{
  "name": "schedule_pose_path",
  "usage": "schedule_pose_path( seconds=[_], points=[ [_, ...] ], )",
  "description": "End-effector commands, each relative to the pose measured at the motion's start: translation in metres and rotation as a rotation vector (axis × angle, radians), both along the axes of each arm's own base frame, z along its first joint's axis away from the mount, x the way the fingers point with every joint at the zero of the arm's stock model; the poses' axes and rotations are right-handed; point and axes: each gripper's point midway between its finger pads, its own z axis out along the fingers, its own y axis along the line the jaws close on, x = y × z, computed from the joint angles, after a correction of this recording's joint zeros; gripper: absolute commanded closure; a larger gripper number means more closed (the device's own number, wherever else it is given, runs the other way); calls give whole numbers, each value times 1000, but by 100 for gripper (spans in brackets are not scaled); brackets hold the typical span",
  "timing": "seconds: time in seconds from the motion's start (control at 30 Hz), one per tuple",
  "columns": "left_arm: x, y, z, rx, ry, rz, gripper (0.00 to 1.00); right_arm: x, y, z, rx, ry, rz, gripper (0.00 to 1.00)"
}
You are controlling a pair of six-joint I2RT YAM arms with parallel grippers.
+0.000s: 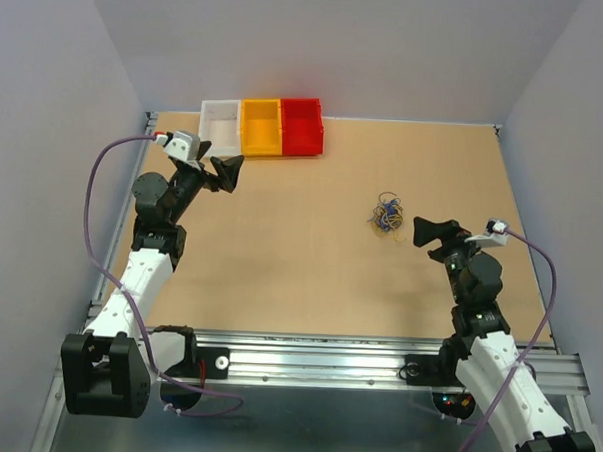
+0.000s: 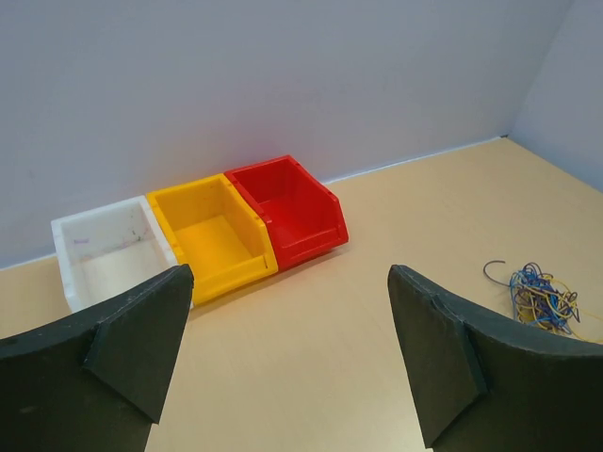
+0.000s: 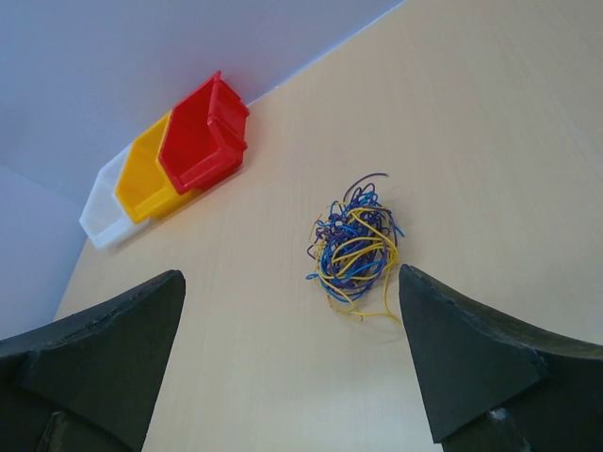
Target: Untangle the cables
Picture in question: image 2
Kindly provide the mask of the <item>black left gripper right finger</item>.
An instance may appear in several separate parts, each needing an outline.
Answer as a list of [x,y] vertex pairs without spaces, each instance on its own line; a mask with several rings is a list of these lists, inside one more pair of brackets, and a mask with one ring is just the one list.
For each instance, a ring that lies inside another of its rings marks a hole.
[[424,445],[598,451],[602,348],[520,324],[408,266],[387,287]]

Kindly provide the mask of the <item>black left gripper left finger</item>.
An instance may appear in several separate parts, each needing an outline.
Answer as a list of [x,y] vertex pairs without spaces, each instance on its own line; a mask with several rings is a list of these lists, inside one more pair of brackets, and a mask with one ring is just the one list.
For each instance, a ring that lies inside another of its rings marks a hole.
[[4,451],[142,451],[191,304],[187,265],[1,341]]

